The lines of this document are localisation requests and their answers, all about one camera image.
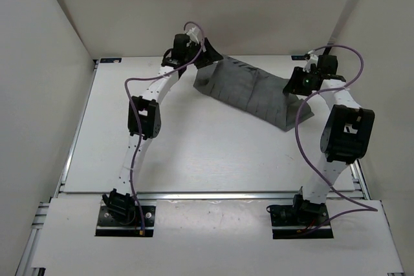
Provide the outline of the grey pleated skirt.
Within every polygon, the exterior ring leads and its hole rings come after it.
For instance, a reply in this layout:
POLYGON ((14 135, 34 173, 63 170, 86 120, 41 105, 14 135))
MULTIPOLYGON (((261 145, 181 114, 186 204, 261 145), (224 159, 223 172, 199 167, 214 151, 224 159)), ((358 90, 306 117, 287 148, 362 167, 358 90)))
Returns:
POLYGON ((285 94, 288 79, 225 56, 197 71, 193 87, 201 94, 247 112, 282 131, 295 127, 303 100, 285 94))

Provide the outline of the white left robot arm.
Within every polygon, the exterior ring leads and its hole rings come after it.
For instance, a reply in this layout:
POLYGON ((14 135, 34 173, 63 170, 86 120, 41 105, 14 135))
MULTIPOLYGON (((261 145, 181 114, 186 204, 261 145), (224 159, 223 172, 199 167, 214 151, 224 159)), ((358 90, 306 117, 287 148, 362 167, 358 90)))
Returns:
POLYGON ((146 151, 161 130, 160 106, 166 94, 176 84, 190 65, 201 69, 223 59, 208 39, 199 37, 199 31, 193 27, 174 37, 173 46, 162 58, 158 74, 152 78, 128 78, 124 82, 129 100, 127 128, 130 139, 124 166, 117 186, 111 192, 119 194, 127 202, 117 204, 113 216, 121 224, 129 224, 135 219, 138 198, 134 189, 133 177, 139 173, 146 151), (150 85, 139 96, 132 96, 128 84, 131 81, 149 81, 150 85))

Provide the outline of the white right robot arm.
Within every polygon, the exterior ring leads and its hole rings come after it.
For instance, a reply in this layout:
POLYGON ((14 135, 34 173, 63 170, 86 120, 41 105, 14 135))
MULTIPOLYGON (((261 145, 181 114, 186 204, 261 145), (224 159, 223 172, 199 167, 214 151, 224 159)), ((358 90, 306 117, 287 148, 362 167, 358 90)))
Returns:
POLYGON ((349 84, 337 75, 338 60, 332 55, 305 55, 304 67, 295 67, 285 94, 305 96, 300 105, 295 125, 306 102, 320 95, 330 114, 321 134, 321 157, 309 181, 295 197, 290 215, 298 224, 307 223, 314 211, 326 203, 327 195, 342 171, 365 156, 375 120, 375 113, 362 108, 351 96, 349 84))

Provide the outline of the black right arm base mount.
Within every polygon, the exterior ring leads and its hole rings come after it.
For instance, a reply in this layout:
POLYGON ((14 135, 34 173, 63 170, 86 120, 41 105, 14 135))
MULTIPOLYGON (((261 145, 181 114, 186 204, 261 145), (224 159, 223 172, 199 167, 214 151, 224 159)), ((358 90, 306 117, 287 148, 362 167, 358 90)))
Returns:
POLYGON ((296 194, 291 205, 269 205, 267 212, 274 240, 334 238, 325 203, 314 204, 296 194))

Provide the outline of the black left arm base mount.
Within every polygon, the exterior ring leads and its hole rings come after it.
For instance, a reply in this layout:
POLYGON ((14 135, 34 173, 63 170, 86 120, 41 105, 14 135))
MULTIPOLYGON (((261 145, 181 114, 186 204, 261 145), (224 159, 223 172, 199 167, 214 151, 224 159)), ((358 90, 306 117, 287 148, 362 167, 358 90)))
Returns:
POLYGON ((152 237, 155 230, 156 206, 138 206, 129 194, 114 189, 102 195, 96 221, 97 237, 152 237))

